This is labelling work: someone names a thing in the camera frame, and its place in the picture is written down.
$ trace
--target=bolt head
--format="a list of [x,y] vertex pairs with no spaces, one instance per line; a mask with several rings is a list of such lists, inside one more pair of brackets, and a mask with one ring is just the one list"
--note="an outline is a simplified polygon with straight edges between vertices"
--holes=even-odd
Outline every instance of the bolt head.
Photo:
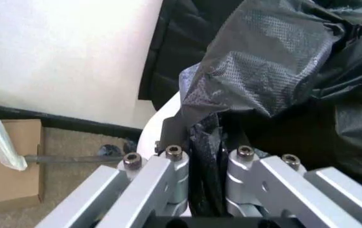
[[237,149],[237,156],[244,160],[250,161],[254,158],[254,150],[246,145],[239,146]]
[[179,161],[182,159],[182,148],[177,145],[170,145],[165,149],[165,155],[173,162]]
[[300,166],[300,159],[293,154],[284,154],[282,155],[281,159],[288,164],[292,169],[298,170]]
[[138,153],[131,152],[123,157],[124,167],[129,170],[138,170],[141,168],[141,156]]

